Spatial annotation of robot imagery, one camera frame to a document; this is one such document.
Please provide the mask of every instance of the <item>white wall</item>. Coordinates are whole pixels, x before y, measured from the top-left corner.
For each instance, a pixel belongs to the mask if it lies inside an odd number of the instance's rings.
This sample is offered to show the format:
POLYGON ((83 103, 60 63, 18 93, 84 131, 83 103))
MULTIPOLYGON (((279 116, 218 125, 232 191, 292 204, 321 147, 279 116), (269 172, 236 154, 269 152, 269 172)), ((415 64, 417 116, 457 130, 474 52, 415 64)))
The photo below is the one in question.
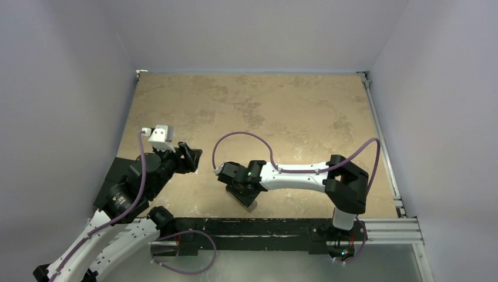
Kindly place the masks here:
POLYGON ((408 0, 105 0, 135 67, 167 72, 370 69, 408 0))
POLYGON ((109 26, 97 0, 0 2, 1 281, 74 241, 115 156, 135 79, 109 26))
POLYGON ((437 281, 498 275, 498 2, 410 1, 373 101, 437 281))

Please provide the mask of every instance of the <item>table surface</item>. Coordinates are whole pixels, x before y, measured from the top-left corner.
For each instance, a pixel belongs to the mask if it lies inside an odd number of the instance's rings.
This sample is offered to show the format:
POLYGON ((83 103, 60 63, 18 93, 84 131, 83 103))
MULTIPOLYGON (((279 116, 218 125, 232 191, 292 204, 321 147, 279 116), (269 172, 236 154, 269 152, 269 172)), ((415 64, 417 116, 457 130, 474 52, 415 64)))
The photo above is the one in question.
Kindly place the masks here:
MULTIPOLYGON (((139 155, 136 135, 142 127, 174 126, 173 143, 202 149, 196 173, 176 174, 151 203, 176 217, 331 217, 334 205, 323 193, 281 189, 263 192, 248 212, 217 181, 211 153, 216 141, 233 131, 264 138, 280 164, 327 161, 349 156, 369 138, 375 125, 358 76, 164 75, 142 74, 117 156, 139 155)), ((143 137, 146 152, 152 147, 143 137)), ((216 162, 269 160, 257 139, 235 135, 222 141, 216 162)), ((374 143, 354 163, 372 171, 374 143)), ((381 159, 363 218, 397 218, 381 159)))

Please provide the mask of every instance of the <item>wooden table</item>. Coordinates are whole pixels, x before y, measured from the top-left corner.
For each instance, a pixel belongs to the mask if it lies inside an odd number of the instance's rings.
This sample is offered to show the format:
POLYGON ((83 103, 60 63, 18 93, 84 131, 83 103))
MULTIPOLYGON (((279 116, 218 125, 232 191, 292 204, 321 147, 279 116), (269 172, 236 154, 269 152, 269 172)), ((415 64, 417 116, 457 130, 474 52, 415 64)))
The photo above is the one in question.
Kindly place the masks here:
MULTIPOLYGON (((326 161, 349 156, 376 136, 364 87, 357 76, 159 75, 138 82, 118 156, 139 155, 141 127, 172 125, 174 144, 185 141, 204 151, 197 173, 176 174, 151 206, 163 205, 176 217, 331 217, 334 205, 323 193, 282 189, 260 193, 258 206, 244 210, 212 171, 215 142, 233 131, 250 131, 270 143, 281 164, 326 161)), ((143 138, 146 152, 152 148, 143 138)), ((268 149, 246 135, 218 147, 216 162, 246 165, 269 160, 268 149)), ((375 160, 370 145, 355 160, 368 173, 375 160)), ((381 159, 363 218, 397 218, 381 159)))

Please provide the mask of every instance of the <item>cable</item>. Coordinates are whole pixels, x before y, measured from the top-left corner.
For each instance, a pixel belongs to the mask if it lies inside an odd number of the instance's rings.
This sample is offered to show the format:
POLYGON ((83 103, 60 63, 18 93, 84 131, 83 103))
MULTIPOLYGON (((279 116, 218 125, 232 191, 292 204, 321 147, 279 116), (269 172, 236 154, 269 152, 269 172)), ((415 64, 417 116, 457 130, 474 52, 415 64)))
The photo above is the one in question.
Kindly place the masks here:
POLYGON ((380 156, 381 156, 381 141, 377 138, 377 137, 372 137, 370 139, 368 139, 360 148, 358 148, 358 150, 356 150, 356 152, 354 152, 352 155, 350 155, 348 158, 346 158, 345 160, 343 160, 342 162, 334 165, 334 166, 331 166, 331 167, 327 167, 326 169, 321 169, 319 171, 316 171, 316 170, 291 170, 291 169, 279 169, 277 164, 275 163, 274 159, 273 159, 273 150, 270 146, 270 144, 268 144, 268 142, 266 142, 263 138, 257 136, 256 134, 254 133, 251 133, 251 132, 245 132, 245 131, 236 131, 236 132, 232 132, 232 133, 229 133, 229 134, 226 134, 225 136, 223 136, 222 138, 220 138, 220 140, 218 140, 216 142, 216 144, 214 145, 214 148, 213 148, 213 155, 211 157, 211 161, 213 163, 213 169, 216 169, 216 164, 214 162, 214 155, 216 153, 216 149, 218 148, 218 145, 220 144, 220 142, 229 137, 229 136, 232 136, 232 135, 236 135, 236 134, 245 134, 245 135, 249 135, 249 136, 252 136, 256 139, 258 139, 259 141, 263 142, 263 144, 266 145, 266 147, 268 148, 268 150, 270 151, 270 162, 271 164, 273 165, 273 167, 278 170, 279 172, 283 172, 283 173, 323 173, 323 172, 329 172, 331 170, 335 170, 335 169, 338 169, 340 167, 342 167, 343 165, 349 163, 352 159, 354 159, 357 155, 359 155, 363 150, 365 150, 365 148, 370 144, 372 143, 373 141, 376 141, 377 143, 377 152, 376 152, 376 156, 375 156, 375 164, 373 166, 373 170, 372 170, 372 175, 370 177, 370 181, 368 182, 368 186, 367 186, 367 193, 370 191, 370 187, 372 186, 372 183, 374 182, 374 177, 375 177, 375 173, 377 172, 377 166, 379 164, 379 159, 380 159, 380 156))
POLYGON ((151 251, 150 251, 150 255, 152 256, 151 263, 154 262, 158 266, 162 266, 162 267, 164 267, 166 269, 169 269, 171 271, 174 271, 176 273, 185 274, 185 275, 197 275, 197 274, 201 274, 202 272, 208 270, 214 264, 214 261, 216 259, 216 252, 217 252, 216 251, 216 245, 214 244, 213 239, 208 234, 205 234, 204 232, 198 231, 198 230, 187 230, 187 231, 182 231, 182 232, 178 232, 178 233, 174 233, 174 234, 168 235, 166 237, 159 238, 156 241, 164 241, 164 240, 167 240, 169 238, 180 236, 182 234, 188 234, 188 233, 197 233, 197 234, 204 235, 206 238, 209 239, 209 241, 213 245, 213 250, 214 250, 213 258, 211 259, 211 261, 209 262, 209 264, 205 268, 202 268, 201 270, 198 270, 198 271, 192 271, 192 272, 190 272, 190 271, 183 271, 183 270, 179 270, 179 269, 176 269, 176 268, 172 268, 172 267, 167 266, 167 265, 161 263, 160 261, 156 260, 156 258, 154 257, 154 254, 152 253, 152 248, 151 248, 151 251))
POLYGON ((71 249, 71 251, 69 251, 68 255, 61 261, 61 263, 59 264, 59 266, 55 269, 55 273, 52 275, 52 277, 50 277, 50 280, 48 282, 53 282, 55 280, 55 278, 57 277, 57 275, 59 275, 60 271, 64 268, 64 265, 66 265, 66 263, 69 261, 69 259, 75 254, 75 252, 88 239, 90 239, 95 233, 101 231, 102 229, 106 228, 107 226, 109 226, 111 224, 115 224, 116 222, 118 222, 119 220, 121 220, 122 218, 124 218, 125 216, 127 216, 137 206, 137 204, 139 203, 140 198, 142 198, 143 190, 145 188, 145 177, 146 177, 146 174, 147 174, 146 161, 145 161, 145 153, 143 151, 143 144, 142 144, 142 134, 143 133, 145 133, 145 132, 141 131, 138 134, 139 145, 140 145, 139 146, 139 148, 140 148, 140 158, 142 160, 142 181, 140 182, 139 193, 138 193, 137 197, 135 198, 135 201, 132 203, 132 205, 126 211, 124 211, 124 213, 120 214, 119 216, 117 216, 113 220, 110 220, 109 222, 104 223, 103 225, 101 225, 101 226, 93 229, 92 231, 88 232, 87 233, 88 237, 85 237, 85 238, 81 239, 80 242, 78 242, 71 249))

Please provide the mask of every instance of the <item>stained surface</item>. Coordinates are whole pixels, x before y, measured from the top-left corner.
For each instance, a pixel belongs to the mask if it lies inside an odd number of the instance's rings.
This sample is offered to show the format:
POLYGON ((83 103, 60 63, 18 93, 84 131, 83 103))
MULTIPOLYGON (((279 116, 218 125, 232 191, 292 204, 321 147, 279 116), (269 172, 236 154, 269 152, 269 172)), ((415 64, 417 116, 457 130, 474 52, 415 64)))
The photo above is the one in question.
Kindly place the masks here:
MULTIPOLYGON (((245 211, 225 192, 212 171, 215 142, 233 131, 250 131, 270 143, 281 164, 349 156, 376 136, 361 80, 357 76, 295 75, 143 75, 137 86, 118 156, 139 154, 136 134, 143 126, 175 127, 173 142, 203 149, 197 173, 177 174, 152 206, 163 205, 175 216, 192 217, 331 217, 334 205, 326 195, 282 189, 261 193, 258 206, 245 211)), ((146 151, 151 147, 143 138, 146 151)), ((257 139, 238 135, 225 139, 216 154, 246 165, 269 159, 257 139)), ((371 172, 375 146, 354 162, 371 172)), ((383 161, 367 199, 365 218, 396 218, 383 161)))

